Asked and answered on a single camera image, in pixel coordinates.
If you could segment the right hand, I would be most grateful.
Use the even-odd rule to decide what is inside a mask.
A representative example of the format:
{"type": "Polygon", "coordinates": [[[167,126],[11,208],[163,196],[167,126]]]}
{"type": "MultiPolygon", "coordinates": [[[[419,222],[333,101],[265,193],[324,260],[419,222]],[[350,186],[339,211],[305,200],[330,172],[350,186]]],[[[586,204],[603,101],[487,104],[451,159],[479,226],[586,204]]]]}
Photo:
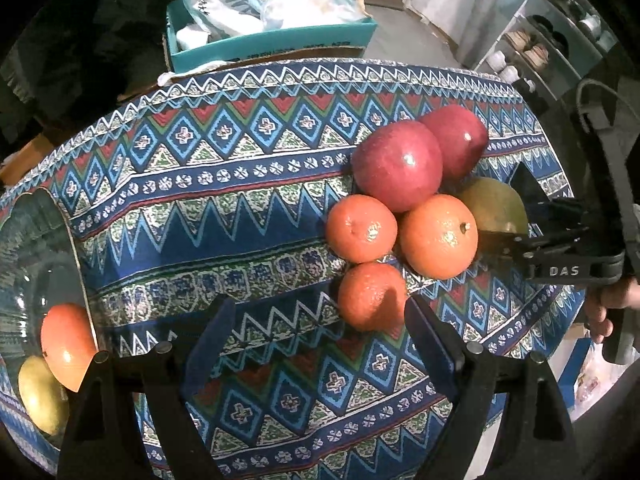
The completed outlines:
{"type": "Polygon", "coordinates": [[[588,289],[582,310],[588,320],[591,339],[602,344],[613,333],[609,310],[630,309],[638,311],[640,286],[636,278],[623,278],[615,284],[588,289]]]}

